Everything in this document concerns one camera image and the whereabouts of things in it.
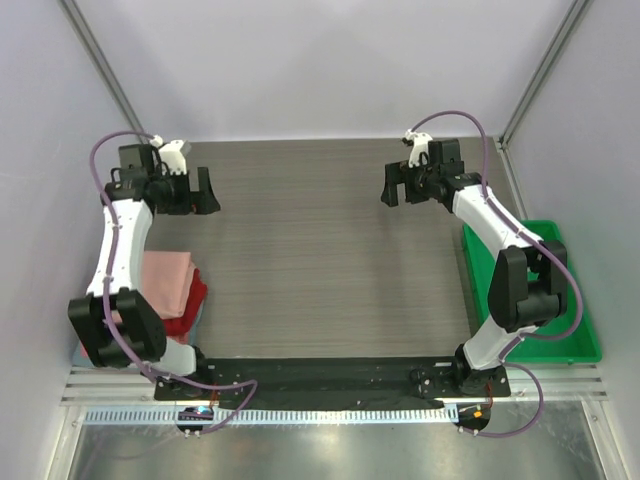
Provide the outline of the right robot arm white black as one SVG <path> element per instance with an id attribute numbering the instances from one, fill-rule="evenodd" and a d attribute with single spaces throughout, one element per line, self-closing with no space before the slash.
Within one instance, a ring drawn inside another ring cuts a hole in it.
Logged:
<path id="1" fill-rule="evenodd" d="M 476 234 L 495 261 L 489 314 L 456 349 L 450 373 L 456 393 L 485 395 L 508 354 L 566 312 L 567 251 L 561 242 L 546 242 L 525 228 L 481 174 L 466 171 L 458 140 L 409 132 L 402 141 L 411 152 L 408 159 L 386 165 L 382 202 L 398 206 L 400 188 L 410 204 L 437 201 Z"/>

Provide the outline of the pink t shirt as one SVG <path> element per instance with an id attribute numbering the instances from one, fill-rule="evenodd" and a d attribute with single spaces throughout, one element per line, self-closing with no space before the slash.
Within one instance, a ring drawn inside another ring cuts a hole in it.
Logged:
<path id="1" fill-rule="evenodd" d="M 144 252 L 136 290 L 163 320 L 181 317 L 195 272 L 190 252 Z"/>

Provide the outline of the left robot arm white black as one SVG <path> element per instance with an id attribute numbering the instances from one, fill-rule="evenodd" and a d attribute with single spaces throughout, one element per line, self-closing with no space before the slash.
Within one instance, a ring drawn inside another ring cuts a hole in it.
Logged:
<path id="1" fill-rule="evenodd" d="M 171 339 L 142 292 L 143 254 L 156 215 L 209 215 L 220 209 L 205 167 L 190 186 L 184 140 L 153 138 L 119 148 L 110 180 L 98 187 L 104 231 L 86 293 L 68 304 L 69 320 L 91 364 L 136 366 L 158 390 L 198 400 L 212 387 L 206 358 L 196 346 Z"/>

